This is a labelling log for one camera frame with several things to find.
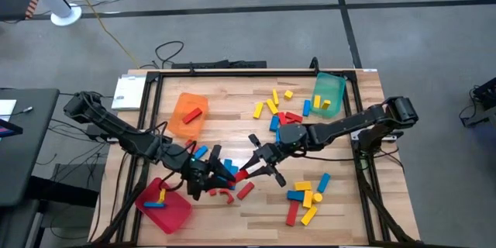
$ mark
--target concrete floor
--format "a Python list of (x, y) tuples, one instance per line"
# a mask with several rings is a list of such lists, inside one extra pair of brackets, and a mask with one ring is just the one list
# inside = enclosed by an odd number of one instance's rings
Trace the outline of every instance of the concrete floor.
[[(445, 0), (346, 0), (347, 3)], [(337, 0), (124, 0), (100, 12), (218, 8), (246, 5), (336, 4)], [(43, 3), (36, 13), (46, 11)], [(401, 159), (422, 239), (454, 246), (493, 246), (496, 227), (494, 129), (465, 129), (458, 112), (468, 90), (496, 73), (494, 5), (350, 10), (362, 65), (377, 68), (386, 95), (412, 99), (419, 123), (400, 139)], [(267, 60), (269, 67), (353, 67), (338, 10), (248, 12), (105, 19), (143, 64), (154, 48), (183, 40), (179, 62)], [(113, 93), (133, 64), (95, 19), (56, 28), (45, 20), (0, 23), (0, 85)], [(54, 118), (63, 119), (60, 97)], [(49, 134), (39, 161), (66, 164), (91, 147)], [(49, 177), (53, 165), (36, 166)], [(44, 246), (67, 244), (46, 233)]]

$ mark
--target wooden tabletop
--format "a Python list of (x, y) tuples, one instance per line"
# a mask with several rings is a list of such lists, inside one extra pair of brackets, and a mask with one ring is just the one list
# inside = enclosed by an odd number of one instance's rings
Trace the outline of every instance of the wooden tabletop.
[[(131, 70), (129, 72), (136, 74), (144, 71)], [(384, 100), (379, 74), (376, 71), (356, 70), (356, 75), (364, 108)], [(255, 133), (262, 143), (274, 142), (274, 133), (268, 129), (272, 115), (268, 108), (264, 108), (260, 119), (254, 119), (255, 104), (271, 98), (272, 88), (276, 88), (281, 102), (279, 110), (300, 115), (303, 101), (312, 96), (314, 84), (315, 77), (167, 77), (164, 79), (157, 122), (171, 117), (180, 93), (188, 92), (207, 97), (208, 117), (198, 142), (200, 145), (208, 146), (209, 150), (215, 144), (220, 144), (222, 146), (220, 158), (232, 159), (234, 165), (241, 167), (253, 154), (253, 145), (248, 140), (248, 135)], [(286, 90), (294, 92), (290, 101), (282, 98)], [(150, 123), (154, 92), (152, 88), (146, 123)], [(348, 93), (354, 113), (356, 109), (353, 93), (350, 89)], [(135, 126), (138, 115), (138, 112), (120, 112), (119, 118)], [(310, 115), (304, 118), (304, 123), (331, 122), (344, 115), (342, 107), (341, 113), (333, 119), (321, 119)], [(174, 137), (176, 143), (185, 141), (185, 139)], [(384, 144), (383, 149), (392, 151), (395, 145)], [(102, 182), (102, 211), (95, 238), (109, 224), (117, 174), (123, 154), (119, 146), (112, 146), (108, 153)], [(312, 156), (352, 158), (350, 137), (341, 136), (324, 150), (313, 153)], [(129, 162), (128, 157), (120, 175), (115, 212), (121, 205)], [(385, 207), (407, 234), (418, 239), (419, 233), (401, 168), (388, 157), (377, 158), (376, 167)], [(279, 187), (274, 177), (255, 177), (251, 179), (255, 184), (253, 191), (242, 201), (235, 197), (231, 205), (226, 204), (225, 195), (211, 197), (207, 193), (204, 193), (199, 201), (194, 201), (186, 195), (186, 189), (183, 187), (178, 190), (178, 193), (193, 204), (193, 212), (182, 229), (174, 234), (166, 235), (144, 216), (138, 244), (140, 246), (367, 244), (353, 162), (323, 162), (290, 157), (277, 168), (288, 183), (284, 188)], [(296, 225), (287, 226), (285, 219), (289, 202), (286, 199), (286, 192), (292, 190), (295, 181), (311, 181), (312, 187), (316, 189), (324, 172), (331, 174), (332, 179), (323, 195), (323, 201), (317, 204), (318, 211), (315, 218), (308, 226), (303, 226), (300, 219), (305, 214), (306, 208), (300, 208)], [(170, 171), (162, 164), (152, 165), (148, 182), (155, 177), (165, 177), (169, 173)], [(178, 174), (168, 181), (169, 184), (177, 182), (179, 182)], [(235, 195), (245, 183), (247, 182), (239, 183), (233, 194)], [(373, 206), (371, 206), (371, 211), (375, 235), (380, 239), (377, 213)], [(95, 210), (91, 231), (95, 226), (97, 212), (98, 210)], [(125, 239), (130, 238), (134, 212), (133, 206), (128, 215)]]

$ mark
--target black table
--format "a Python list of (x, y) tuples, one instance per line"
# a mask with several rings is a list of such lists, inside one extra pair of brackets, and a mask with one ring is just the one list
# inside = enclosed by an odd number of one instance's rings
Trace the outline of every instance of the black table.
[(95, 207), (98, 192), (32, 176), (57, 103), (57, 89), (0, 90), (0, 100), (17, 100), (9, 122), (22, 135), (0, 140), (0, 246), (24, 247), (40, 204), (47, 201)]

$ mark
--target green plastic container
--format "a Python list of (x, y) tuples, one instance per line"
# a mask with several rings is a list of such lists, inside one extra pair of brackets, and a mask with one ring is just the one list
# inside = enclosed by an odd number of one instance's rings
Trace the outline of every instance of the green plastic container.
[[(315, 87), (313, 88), (312, 113), (325, 118), (331, 118), (338, 114), (341, 110), (341, 103), (343, 102), (345, 85), (346, 81), (342, 77), (336, 77), (325, 73), (317, 74), (317, 81), (315, 82)], [(324, 100), (330, 100), (331, 105), (327, 109), (314, 108), (313, 104), (316, 95), (320, 95), (321, 107)]]

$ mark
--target orange bin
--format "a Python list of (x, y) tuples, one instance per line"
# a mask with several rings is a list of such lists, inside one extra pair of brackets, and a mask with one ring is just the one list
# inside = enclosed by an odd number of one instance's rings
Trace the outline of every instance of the orange bin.
[[(191, 120), (188, 124), (184, 124), (183, 118), (196, 108), (201, 109), (202, 114)], [(203, 128), (207, 114), (208, 99), (206, 97), (190, 93), (181, 93), (181, 95), (179, 95), (179, 100), (177, 100), (176, 107), (174, 108), (174, 113), (167, 125), (167, 129), (177, 136), (196, 140)]]

